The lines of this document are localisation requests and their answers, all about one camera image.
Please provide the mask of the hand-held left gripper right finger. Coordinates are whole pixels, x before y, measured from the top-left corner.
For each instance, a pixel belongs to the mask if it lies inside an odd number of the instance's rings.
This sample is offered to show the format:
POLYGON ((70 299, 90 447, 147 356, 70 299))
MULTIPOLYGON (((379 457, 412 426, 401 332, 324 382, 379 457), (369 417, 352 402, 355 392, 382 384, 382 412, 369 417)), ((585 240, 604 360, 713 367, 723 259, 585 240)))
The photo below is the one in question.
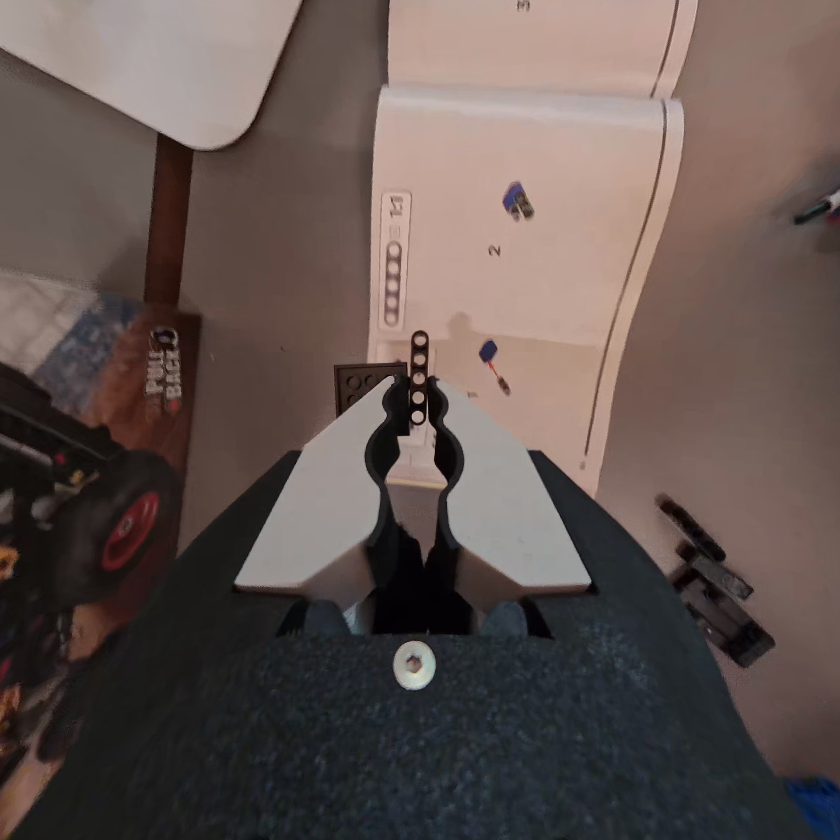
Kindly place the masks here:
POLYGON ((438 543, 455 592, 487 616, 503 602, 588 590, 592 578, 525 445, 438 377, 427 402, 445 479, 438 543))

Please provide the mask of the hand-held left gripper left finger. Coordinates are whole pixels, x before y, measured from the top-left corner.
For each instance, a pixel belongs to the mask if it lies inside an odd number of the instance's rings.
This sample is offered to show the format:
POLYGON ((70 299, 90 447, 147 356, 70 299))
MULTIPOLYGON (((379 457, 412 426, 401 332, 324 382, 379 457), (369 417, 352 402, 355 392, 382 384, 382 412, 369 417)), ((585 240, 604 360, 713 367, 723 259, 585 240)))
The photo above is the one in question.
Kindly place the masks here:
POLYGON ((400 454, 405 377, 388 375, 308 442, 239 570, 237 592, 362 603, 392 571, 385 478, 400 454))

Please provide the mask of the black five-hole lego beam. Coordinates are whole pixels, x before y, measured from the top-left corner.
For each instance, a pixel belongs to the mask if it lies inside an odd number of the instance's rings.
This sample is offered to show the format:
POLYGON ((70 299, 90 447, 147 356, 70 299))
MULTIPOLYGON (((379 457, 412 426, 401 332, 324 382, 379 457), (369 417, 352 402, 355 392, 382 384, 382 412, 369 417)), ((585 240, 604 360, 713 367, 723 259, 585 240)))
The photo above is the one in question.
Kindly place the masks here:
POLYGON ((423 426, 427 420, 427 379, 429 338, 425 331, 417 330, 411 338, 409 360, 409 408, 412 428, 423 426))

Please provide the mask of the lego instruction booklet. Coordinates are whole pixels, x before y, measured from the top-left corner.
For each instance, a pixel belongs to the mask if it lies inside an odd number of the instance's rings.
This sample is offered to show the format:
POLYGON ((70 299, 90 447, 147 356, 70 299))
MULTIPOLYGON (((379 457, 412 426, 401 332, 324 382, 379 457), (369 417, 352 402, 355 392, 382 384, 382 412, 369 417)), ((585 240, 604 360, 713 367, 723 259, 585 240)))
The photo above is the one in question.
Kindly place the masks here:
POLYGON ((428 373, 583 490, 676 188, 695 1, 390 2, 367 358, 428 373))

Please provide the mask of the lego truck model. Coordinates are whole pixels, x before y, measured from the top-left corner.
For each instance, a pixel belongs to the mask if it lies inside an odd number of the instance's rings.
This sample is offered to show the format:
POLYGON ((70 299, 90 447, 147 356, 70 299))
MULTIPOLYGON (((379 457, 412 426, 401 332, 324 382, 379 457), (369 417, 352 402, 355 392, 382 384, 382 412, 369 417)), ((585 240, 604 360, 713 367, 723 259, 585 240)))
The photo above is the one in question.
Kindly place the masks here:
POLYGON ((792 217, 794 226, 803 226, 818 219, 838 219, 839 187, 820 197, 813 205, 795 213, 792 217))

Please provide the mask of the black flat lego plate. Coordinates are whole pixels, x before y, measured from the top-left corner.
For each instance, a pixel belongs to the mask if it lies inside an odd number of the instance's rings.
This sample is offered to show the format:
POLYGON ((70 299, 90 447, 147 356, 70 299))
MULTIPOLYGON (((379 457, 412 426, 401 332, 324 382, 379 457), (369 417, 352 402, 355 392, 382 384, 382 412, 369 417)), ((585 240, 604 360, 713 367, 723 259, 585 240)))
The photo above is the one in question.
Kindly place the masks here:
POLYGON ((335 365, 336 416, 350 415, 339 425, 368 435, 385 425, 394 435, 407 437, 411 426, 407 374, 405 361, 335 365))

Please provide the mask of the small black lego connector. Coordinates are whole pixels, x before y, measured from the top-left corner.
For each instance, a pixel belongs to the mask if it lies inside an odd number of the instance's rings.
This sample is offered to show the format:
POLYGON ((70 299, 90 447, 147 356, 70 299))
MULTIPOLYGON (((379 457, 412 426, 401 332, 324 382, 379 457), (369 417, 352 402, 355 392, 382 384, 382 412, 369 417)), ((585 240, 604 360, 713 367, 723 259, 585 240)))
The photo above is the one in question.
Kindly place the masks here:
POLYGON ((709 560, 720 564, 725 562, 727 555, 723 548, 687 509, 664 493, 658 494, 655 502, 657 508, 675 525, 682 534, 686 545, 695 554, 701 554, 709 560))

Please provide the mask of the lego set box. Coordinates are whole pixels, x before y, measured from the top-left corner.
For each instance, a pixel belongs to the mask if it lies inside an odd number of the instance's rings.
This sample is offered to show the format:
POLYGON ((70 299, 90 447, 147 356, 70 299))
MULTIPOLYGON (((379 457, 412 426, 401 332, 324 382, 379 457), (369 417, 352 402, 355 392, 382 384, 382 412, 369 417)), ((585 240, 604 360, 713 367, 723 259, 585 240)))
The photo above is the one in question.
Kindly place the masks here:
POLYGON ((2 271, 2 838, 176 554, 202 320, 2 271))

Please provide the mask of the black lego panel piece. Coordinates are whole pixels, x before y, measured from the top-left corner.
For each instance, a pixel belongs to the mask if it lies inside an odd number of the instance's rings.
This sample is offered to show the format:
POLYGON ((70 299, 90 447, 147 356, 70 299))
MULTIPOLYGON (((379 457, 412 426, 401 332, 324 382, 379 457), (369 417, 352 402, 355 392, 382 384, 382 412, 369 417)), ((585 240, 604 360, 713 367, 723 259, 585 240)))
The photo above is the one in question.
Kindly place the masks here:
POLYGON ((775 649, 774 638, 743 609, 753 588, 688 541, 677 545, 682 560, 672 584, 706 640, 746 669, 775 649))

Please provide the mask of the wooden document stand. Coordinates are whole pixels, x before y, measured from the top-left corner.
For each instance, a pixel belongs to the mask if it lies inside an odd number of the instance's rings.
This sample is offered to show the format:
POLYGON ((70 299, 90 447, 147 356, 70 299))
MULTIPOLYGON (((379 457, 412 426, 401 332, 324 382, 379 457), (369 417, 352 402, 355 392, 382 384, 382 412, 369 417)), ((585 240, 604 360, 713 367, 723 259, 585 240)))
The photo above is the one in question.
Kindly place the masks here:
POLYGON ((300 1, 2 1, 7 53, 194 150, 256 118, 300 1))

